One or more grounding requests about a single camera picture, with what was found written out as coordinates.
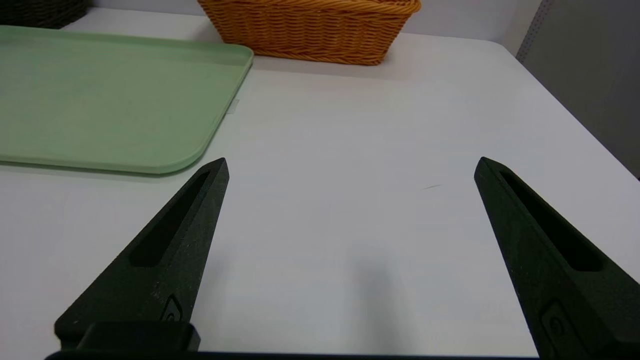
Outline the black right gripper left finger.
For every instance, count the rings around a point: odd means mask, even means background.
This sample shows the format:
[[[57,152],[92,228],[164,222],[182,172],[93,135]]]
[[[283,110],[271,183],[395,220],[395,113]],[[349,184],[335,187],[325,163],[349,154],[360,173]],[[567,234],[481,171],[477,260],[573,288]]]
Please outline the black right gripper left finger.
[[[229,179],[225,158],[200,167],[58,317],[62,346],[103,322],[189,321]]]

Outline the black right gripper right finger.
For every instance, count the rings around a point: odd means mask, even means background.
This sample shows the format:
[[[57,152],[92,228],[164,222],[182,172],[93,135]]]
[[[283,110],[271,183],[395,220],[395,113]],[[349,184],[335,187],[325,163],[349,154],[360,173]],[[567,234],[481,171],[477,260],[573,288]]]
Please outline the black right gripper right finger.
[[[474,180],[538,356],[637,360],[639,283],[507,166]]]

